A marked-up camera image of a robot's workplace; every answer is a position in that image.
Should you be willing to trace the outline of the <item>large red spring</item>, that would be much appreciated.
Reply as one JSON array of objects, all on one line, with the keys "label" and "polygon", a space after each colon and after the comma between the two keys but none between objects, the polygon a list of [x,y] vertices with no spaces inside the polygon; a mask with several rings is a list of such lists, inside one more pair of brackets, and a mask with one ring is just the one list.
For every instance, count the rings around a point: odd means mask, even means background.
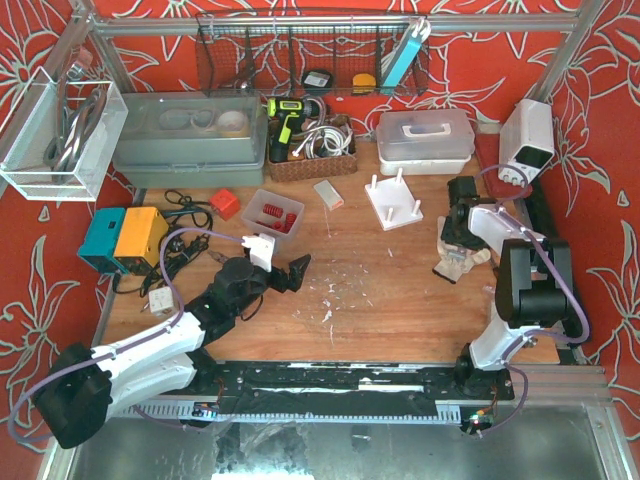
[{"label": "large red spring", "polygon": [[268,203],[263,205],[262,212],[275,218],[280,218],[283,215],[283,209],[281,207]]}]

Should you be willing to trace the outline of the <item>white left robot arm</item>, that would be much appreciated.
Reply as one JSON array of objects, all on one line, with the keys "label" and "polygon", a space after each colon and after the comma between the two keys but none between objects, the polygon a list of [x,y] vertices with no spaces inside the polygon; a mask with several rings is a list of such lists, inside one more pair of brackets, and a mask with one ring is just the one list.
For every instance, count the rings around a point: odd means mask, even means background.
[{"label": "white left robot arm", "polygon": [[116,413],[193,383],[202,348],[231,331],[264,293],[298,291],[309,255],[286,269],[265,270],[246,257],[223,263],[207,289],[182,312],[119,342],[67,347],[33,395],[51,434],[64,449],[93,437]]}]

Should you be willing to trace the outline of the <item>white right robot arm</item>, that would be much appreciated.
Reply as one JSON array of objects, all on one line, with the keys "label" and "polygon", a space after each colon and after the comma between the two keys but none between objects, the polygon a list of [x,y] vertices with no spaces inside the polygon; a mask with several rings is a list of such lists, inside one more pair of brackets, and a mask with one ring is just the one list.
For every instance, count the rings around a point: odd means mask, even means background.
[{"label": "white right robot arm", "polygon": [[563,340],[581,344],[590,335],[589,323],[574,295],[567,241],[537,233],[498,201],[481,198],[472,176],[457,176],[447,188],[450,210],[441,240],[499,255],[488,326],[463,347],[453,373],[463,395],[479,397],[505,377],[511,358],[534,336],[552,336],[557,322],[575,314],[581,333]]}]

